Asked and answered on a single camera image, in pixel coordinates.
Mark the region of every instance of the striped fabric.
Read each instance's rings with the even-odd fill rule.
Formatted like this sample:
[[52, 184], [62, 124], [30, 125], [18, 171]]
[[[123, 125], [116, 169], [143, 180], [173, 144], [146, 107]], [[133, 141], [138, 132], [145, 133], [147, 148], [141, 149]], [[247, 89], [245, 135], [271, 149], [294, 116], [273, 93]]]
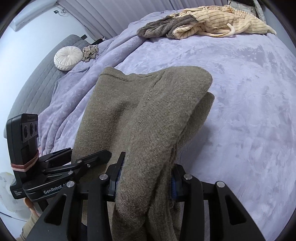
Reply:
[[194, 34], [229, 37], [240, 33], [266, 34], [270, 32], [276, 35], [276, 31], [256, 16], [229, 5], [186, 8], [182, 12], [170, 16], [179, 18], [188, 14], [192, 15], [198, 23], [174, 29], [173, 35], [176, 39], [184, 39]]

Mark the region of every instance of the white round pillow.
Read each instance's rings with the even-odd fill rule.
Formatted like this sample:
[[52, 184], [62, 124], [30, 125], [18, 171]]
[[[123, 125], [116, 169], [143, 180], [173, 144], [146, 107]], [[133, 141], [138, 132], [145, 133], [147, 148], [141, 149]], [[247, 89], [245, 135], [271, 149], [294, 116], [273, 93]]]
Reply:
[[75, 46], [66, 46], [61, 48], [54, 56], [54, 65], [59, 70], [71, 70], [83, 58], [80, 48]]

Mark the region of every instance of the gray quilted headboard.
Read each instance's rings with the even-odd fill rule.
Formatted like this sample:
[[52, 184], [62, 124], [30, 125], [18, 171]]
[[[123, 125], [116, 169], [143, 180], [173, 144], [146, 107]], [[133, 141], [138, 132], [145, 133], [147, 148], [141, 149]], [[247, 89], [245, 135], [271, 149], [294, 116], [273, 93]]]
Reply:
[[[65, 46], [76, 46], [83, 49], [88, 45], [87, 41], [72, 34], [50, 51], [20, 90], [7, 119], [22, 113], [40, 114], [46, 109], [57, 88], [57, 80], [67, 73], [67, 71], [58, 70], [54, 66], [54, 55], [60, 48]], [[6, 138], [6, 127], [4, 128], [4, 138]]]

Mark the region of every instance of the gray towel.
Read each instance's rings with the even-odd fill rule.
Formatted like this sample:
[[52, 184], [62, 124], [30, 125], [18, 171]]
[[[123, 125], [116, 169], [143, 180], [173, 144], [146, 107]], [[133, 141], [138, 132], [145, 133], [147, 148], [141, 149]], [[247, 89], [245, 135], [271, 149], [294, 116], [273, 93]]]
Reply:
[[144, 38], [167, 37], [169, 39], [176, 39], [173, 31], [177, 27], [197, 22], [190, 14], [180, 18], [166, 16], [160, 20], [147, 23], [144, 27], [137, 30], [137, 35]]
[[[169, 199], [171, 169], [178, 149], [195, 135], [210, 111], [211, 83], [207, 71], [193, 66], [145, 75], [124, 75], [108, 67], [99, 76], [72, 162], [107, 149], [112, 152], [110, 165], [126, 152], [115, 205], [108, 206], [114, 241], [178, 240], [181, 207]], [[81, 181], [105, 170], [106, 165], [90, 169]]]

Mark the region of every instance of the lavender plush blanket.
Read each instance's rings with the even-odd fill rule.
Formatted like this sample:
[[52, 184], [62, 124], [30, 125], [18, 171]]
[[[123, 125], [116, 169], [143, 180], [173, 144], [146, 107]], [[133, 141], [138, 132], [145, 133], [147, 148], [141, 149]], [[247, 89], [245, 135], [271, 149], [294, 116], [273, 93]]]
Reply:
[[273, 34], [184, 40], [136, 36], [156, 12], [99, 44], [99, 56], [59, 80], [39, 116], [42, 154], [73, 147], [93, 87], [107, 67], [146, 74], [170, 66], [199, 66], [213, 77], [211, 112], [178, 161], [201, 181], [223, 180], [267, 241], [283, 230], [296, 207], [296, 58]]

